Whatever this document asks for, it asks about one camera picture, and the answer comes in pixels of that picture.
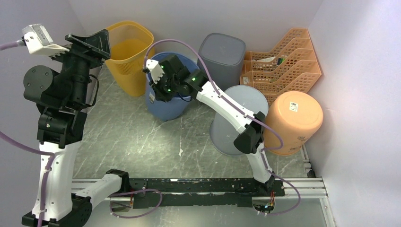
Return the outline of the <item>grey smooth plastic bin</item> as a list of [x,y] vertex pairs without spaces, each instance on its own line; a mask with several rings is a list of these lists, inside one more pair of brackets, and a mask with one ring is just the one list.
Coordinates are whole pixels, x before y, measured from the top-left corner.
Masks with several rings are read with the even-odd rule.
[[[255,114],[262,112],[266,115],[268,113],[269,105],[266,98],[259,90],[253,87],[245,85],[233,86],[228,88],[225,93]],[[214,120],[210,125],[209,134],[213,146],[220,153],[228,156],[243,155],[243,153],[234,146],[234,140],[239,133],[229,121],[218,113],[215,114]]]

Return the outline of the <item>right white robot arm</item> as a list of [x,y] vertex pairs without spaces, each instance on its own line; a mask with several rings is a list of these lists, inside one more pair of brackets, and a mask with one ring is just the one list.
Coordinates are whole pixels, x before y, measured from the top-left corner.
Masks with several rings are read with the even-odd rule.
[[200,69],[189,71],[177,55],[170,54],[161,61],[146,60],[144,72],[150,73],[150,86],[157,101],[169,102],[175,94],[196,99],[222,117],[239,133],[233,144],[246,155],[251,165],[255,190],[261,196],[273,190],[275,176],[263,154],[263,126],[265,114],[254,113],[241,106],[208,79]]

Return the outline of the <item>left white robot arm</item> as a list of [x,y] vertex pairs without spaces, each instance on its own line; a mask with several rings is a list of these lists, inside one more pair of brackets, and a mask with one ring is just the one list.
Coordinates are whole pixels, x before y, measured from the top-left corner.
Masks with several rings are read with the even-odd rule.
[[90,107],[87,88],[95,78],[90,70],[111,56],[109,33],[103,29],[90,36],[68,34],[68,44],[55,44],[41,24],[23,29],[30,54],[44,55],[62,64],[61,71],[37,65],[24,76],[24,98],[36,104],[40,117],[37,140],[41,154],[38,194],[31,212],[22,217],[28,227],[81,227],[92,209],[106,197],[129,194],[131,183],[125,171],[111,169],[89,187],[72,192],[76,154]]

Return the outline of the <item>yellow plastic bin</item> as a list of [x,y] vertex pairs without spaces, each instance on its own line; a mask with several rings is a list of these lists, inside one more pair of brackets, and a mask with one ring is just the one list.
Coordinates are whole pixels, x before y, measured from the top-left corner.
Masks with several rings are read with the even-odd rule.
[[134,21],[121,21],[106,28],[111,57],[105,63],[120,88],[132,97],[145,93],[143,60],[154,42],[153,34]]

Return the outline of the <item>grey mesh waste basket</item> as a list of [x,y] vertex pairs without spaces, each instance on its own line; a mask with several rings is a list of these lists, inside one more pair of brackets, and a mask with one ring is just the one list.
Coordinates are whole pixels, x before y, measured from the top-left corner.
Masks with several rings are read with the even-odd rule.
[[221,33],[204,39],[198,54],[216,85],[226,91],[239,84],[246,44],[243,40]]

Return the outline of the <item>orange plastic bin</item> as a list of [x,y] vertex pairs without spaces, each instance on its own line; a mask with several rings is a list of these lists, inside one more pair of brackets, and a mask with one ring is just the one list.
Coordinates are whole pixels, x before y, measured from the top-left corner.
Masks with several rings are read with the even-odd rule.
[[270,152],[289,156],[297,153],[321,127],[323,110],[310,95],[289,91],[280,95],[269,107],[265,124],[283,140],[280,149]]

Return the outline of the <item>blue plastic bin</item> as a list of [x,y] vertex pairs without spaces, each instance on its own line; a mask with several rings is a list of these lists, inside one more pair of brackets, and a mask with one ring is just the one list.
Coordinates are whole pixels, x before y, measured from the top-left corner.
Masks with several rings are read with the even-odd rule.
[[[178,56],[182,64],[187,67],[190,72],[193,72],[196,69],[199,69],[197,64],[191,60],[190,58],[176,53],[176,52],[160,52],[155,54],[151,59],[159,61],[170,54],[175,54]],[[156,118],[162,121],[169,121],[179,117],[185,110],[185,108],[192,101],[190,96],[178,95],[175,94],[174,98],[169,102],[162,102],[155,99],[155,92],[150,86],[150,82],[152,80],[151,74],[148,73],[146,75],[146,91],[145,91],[145,103],[148,108],[148,111]]]

